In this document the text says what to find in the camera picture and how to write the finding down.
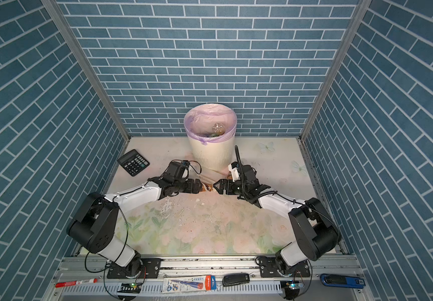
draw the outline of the mounting plate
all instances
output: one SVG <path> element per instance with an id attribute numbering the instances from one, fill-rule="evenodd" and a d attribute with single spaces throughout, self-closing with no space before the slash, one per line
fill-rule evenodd
<path id="1" fill-rule="evenodd" d="M 260 265 L 260 276 L 262 278 L 281 277 L 275 264 L 275 257 L 258 256 L 256 261 Z M 300 272 L 302 277 L 310 277 L 310 270 L 306 262 L 297 263 L 297 271 Z"/>
<path id="2" fill-rule="evenodd" d="M 141 259 L 141 262 L 143 262 L 142 269 L 145 270 L 146 268 L 146 278 L 154 279 L 158 278 L 158 273 L 160 272 L 160 264 L 161 259 L 160 258 L 143 258 Z M 130 279 L 126 278 L 125 274 L 121 273 L 120 269 L 118 269 L 119 266 L 116 264 L 111 264 L 108 268 L 108 274 L 106 276 L 107 279 Z"/>

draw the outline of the calculator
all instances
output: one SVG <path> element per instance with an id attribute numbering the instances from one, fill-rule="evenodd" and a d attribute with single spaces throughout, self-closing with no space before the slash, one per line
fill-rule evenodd
<path id="1" fill-rule="evenodd" d="M 117 161 L 132 177 L 139 174 L 150 164 L 136 149 L 122 155 Z"/>

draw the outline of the floral tablecloth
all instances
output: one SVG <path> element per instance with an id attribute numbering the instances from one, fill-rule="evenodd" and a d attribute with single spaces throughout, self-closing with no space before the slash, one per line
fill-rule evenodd
<path id="1" fill-rule="evenodd" d="M 315 196 L 296 139 L 236 138 L 236 144 L 243 163 L 256 169 L 260 183 L 295 198 Z M 119 168 L 109 192 L 160 175 L 171 159 L 192 158 L 187 138 L 132 138 L 127 150 L 133 148 L 150 161 L 150 166 L 134 178 Z M 125 216 L 127 244 L 142 254 L 275 253 L 295 240 L 287 218 L 216 192 L 166 197 Z M 125 240 L 127 231 L 121 216 L 115 233 Z"/>

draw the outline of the trash can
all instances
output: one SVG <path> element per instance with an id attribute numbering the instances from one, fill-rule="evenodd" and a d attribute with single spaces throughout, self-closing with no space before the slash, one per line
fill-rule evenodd
<path id="1" fill-rule="evenodd" d="M 232 162 L 237 129 L 237 115 L 232 109 L 220 104 L 199 105 L 185 115 L 183 123 L 193 157 L 202 166 L 220 171 Z M 212 137 L 215 125 L 223 126 L 224 134 Z"/>

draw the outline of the brick wallpaper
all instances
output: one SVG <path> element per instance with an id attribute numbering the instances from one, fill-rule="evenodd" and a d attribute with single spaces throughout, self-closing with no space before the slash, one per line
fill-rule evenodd
<path id="1" fill-rule="evenodd" d="M 376 299 L 433 301 L 433 0 L 373 0 L 307 145 Z"/>
<path id="2" fill-rule="evenodd" d="M 0 300 L 43 296 L 122 147 L 41 2 L 0 2 Z"/>
<path id="3" fill-rule="evenodd" d="M 237 135 L 297 136 L 358 0 L 135 2 L 58 1 L 132 135 L 219 102 Z"/>

